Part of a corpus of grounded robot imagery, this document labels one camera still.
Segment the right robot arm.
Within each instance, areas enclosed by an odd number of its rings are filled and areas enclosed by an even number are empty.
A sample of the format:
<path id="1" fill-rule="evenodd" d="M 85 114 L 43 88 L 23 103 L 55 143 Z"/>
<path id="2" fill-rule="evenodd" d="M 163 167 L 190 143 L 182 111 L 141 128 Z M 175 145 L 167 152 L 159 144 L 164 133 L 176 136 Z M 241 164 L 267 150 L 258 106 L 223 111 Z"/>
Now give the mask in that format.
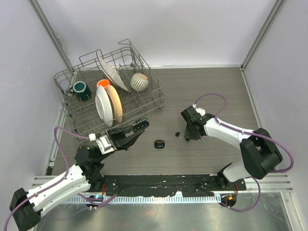
<path id="1" fill-rule="evenodd" d="M 201 115 L 193 106 L 180 114 L 187 123 L 185 140 L 199 140 L 202 136 L 209 136 L 241 151 L 241 161 L 228 164 L 217 173 L 218 186 L 223 190 L 230 189 L 236 181 L 244 178 L 261 180 L 283 160 L 276 144 L 263 128 L 250 130 L 233 126 L 212 114 Z"/>

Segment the glossy black charging case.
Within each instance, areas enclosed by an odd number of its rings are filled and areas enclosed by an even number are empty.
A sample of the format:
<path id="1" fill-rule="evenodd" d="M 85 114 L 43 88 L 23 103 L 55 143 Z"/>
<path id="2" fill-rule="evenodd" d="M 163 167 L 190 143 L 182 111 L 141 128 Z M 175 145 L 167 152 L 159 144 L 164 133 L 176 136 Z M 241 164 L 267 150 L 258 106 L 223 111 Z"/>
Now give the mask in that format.
<path id="1" fill-rule="evenodd" d="M 156 140 L 154 142 L 154 147 L 156 149 L 163 149 L 165 147 L 165 142 L 163 140 Z"/>

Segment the dusty black oval case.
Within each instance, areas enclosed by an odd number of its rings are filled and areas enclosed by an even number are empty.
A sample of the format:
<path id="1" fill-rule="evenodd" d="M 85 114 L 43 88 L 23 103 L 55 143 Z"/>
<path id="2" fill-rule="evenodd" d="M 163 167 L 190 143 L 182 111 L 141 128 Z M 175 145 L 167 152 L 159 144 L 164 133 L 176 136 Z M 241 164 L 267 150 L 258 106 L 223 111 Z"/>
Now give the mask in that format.
<path id="1" fill-rule="evenodd" d="M 150 123 L 147 120 L 147 118 L 142 117 L 132 123 L 132 131 L 136 133 L 138 131 L 145 130 L 146 128 L 149 127 L 149 125 Z"/>

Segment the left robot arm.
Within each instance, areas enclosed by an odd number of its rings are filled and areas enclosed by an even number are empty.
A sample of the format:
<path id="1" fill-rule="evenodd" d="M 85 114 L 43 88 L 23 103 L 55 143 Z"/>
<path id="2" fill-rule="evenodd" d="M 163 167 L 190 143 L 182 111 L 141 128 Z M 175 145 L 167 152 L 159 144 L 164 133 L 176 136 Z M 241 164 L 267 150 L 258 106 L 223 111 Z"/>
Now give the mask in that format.
<path id="1" fill-rule="evenodd" d="M 104 133 L 91 133 L 88 136 L 74 136 L 95 141 L 94 146 L 80 146 L 77 149 L 76 163 L 65 172 L 32 190 L 18 189 L 14 192 L 9 206 L 10 214 L 5 221 L 8 228 L 11 218 L 18 230 L 27 231 L 36 226 L 41 218 L 69 197 L 87 191 L 97 192 L 104 179 L 102 161 L 116 151 L 128 150 L 144 133 L 140 125 L 112 128 Z"/>

